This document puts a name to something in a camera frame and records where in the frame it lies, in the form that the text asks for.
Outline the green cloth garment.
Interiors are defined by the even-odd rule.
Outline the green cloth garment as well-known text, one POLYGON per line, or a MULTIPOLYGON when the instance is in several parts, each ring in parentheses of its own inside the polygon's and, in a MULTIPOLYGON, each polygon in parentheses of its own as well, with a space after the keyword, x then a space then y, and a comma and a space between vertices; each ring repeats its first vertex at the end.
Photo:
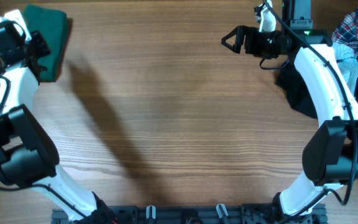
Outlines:
POLYGON ((50 49, 48 55, 38 60, 46 68, 40 73, 40 81, 55 82, 68 36, 67 14, 61 10, 29 4, 24 9, 24 17, 28 30, 39 31, 50 49))

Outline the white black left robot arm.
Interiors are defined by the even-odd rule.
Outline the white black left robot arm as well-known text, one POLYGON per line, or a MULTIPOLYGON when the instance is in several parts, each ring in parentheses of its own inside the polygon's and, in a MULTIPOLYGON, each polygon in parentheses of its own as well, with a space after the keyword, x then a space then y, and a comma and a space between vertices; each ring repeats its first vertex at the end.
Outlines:
POLYGON ((31 113, 49 53, 39 32, 0 27, 0 191, 33 190, 57 204, 72 223, 103 223, 109 209, 60 165, 57 148, 31 113))

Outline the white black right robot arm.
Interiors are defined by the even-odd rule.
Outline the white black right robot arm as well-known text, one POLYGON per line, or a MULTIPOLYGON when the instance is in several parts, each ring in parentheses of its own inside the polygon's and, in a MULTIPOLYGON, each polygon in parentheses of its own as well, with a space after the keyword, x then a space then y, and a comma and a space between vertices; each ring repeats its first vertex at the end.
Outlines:
POLYGON ((325 32, 261 32, 237 26, 221 43, 234 53, 244 50, 262 59, 288 56, 306 85, 318 119, 319 128, 303 150, 303 170, 275 196, 270 216, 276 222, 296 220, 343 186, 346 194, 338 200, 345 205, 358 179, 358 103, 340 73, 333 43, 325 32))

